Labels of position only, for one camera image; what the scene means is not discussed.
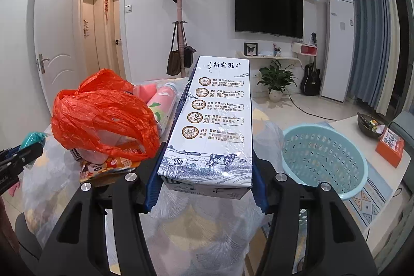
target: potted plant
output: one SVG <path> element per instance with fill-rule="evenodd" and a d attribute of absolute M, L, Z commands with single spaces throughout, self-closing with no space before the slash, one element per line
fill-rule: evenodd
<path fill-rule="evenodd" d="M 286 89 L 287 85 L 295 84 L 294 76 L 291 71 L 282 68 L 279 61 L 272 61 L 269 68 L 262 67 L 259 72 L 262 75 L 262 79 L 257 84 L 264 84 L 269 87 L 269 99 L 272 102 L 278 102 L 282 98 L 282 93 Z"/>

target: light blue basket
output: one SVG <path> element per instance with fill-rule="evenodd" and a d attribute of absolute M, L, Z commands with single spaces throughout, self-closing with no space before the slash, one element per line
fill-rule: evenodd
<path fill-rule="evenodd" d="M 334 129 L 301 124 L 284 130 L 283 169 L 299 184 L 328 182 L 342 200 L 356 195 L 368 178 L 363 154 Z"/>

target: coffee table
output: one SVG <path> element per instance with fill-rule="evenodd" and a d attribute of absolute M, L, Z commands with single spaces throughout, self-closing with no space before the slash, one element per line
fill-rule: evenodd
<path fill-rule="evenodd" d="M 377 172 L 384 178 L 386 183 L 393 190 L 393 195 L 400 185 L 408 164 L 410 163 L 410 156 L 407 152 L 403 152 L 402 159 L 397 168 L 394 168 L 381 155 L 379 155 L 375 148 L 378 141 L 365 136 L 358 127 L 357 116 L 352 116 L 344 120 L 329 123 L 335 130 L 342 133 L 349 140 L 351 140 L 359 150 L 365 155 L 368 162 L 377 170 Z M 385 235 L 388 235 L 387 229 L 395 222 L 400 212 L 398 205 L 390 205 L 392 198 L 390 198 L 385 207 L 380 211 L 369 230 L 369 240 L 367 241 L 371 252 L 375 255 L 378 252 L 378 245 Z"/>

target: metal screw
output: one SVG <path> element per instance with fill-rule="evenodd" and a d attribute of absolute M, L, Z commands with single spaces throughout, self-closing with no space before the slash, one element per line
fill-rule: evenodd
<path fill-rule="evenodd" d="M 287 175 L 285 175 L 284 173 L 278 173 L 276 174 L 276 180 L 279 180 L 280 182 L 285 182 L 287 181 Z"/>
<path fill-rule="evenodd" d="M 130 172 L 125 175 L 125 180 L 127 182 L 133 182 L 137 178 L 137 175 L 134 172 Z"/>
<path fill-rule="evenodd" d="M 90 182 L 83 183 L 80 189 L 83 192 L 89 191 L 92 188 L 92 184 Z"/>
<path fill-rule="evenodd" d="M 322 184 L 320 184 L 320 188 L 324 191 L 330 191 L 332 187 L 327 182 L 323 182 Z"/>

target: television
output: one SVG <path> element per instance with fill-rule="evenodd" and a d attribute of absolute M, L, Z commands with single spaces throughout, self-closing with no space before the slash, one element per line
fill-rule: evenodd
<path fill-rule="evenodd" d="M 303 38 L 303 0 L 235 0 L 235 30 Z"/>

